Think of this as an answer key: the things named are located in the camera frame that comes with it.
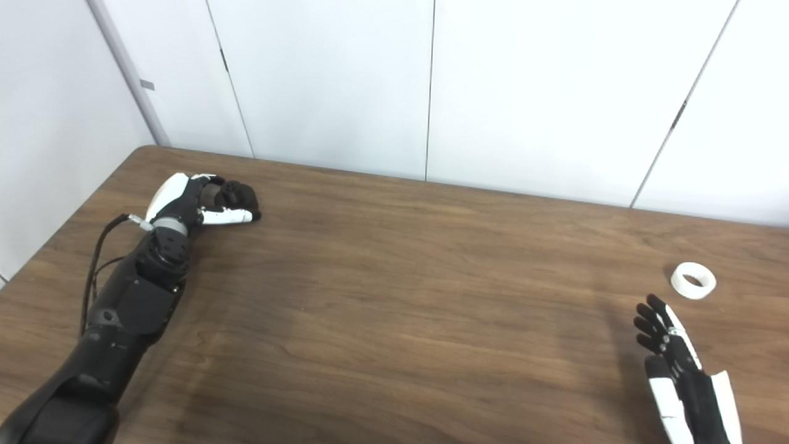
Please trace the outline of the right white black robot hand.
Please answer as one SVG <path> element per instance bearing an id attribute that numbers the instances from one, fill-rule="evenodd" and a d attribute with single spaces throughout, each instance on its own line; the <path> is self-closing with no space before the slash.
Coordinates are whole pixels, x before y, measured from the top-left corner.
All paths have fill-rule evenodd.
<path id="1" fill-rule="evenodd" d="M 727 371 L 708 374 L 674 310 L 649 294 L 636 306 L 636 340 L 669 442 L 741 443 L 742 425 Z"/>

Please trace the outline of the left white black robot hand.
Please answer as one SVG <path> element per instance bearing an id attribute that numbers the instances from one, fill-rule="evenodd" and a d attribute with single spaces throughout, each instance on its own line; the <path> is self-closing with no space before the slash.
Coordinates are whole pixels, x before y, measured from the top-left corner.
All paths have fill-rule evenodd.
<path id="1" fill-rule="evenodd" d="M 261 216 L 251 186 L 214 174 L 175 173 L 154 194 L 145 220 L 187 234 L 197 226 L 248 224 Z"/>

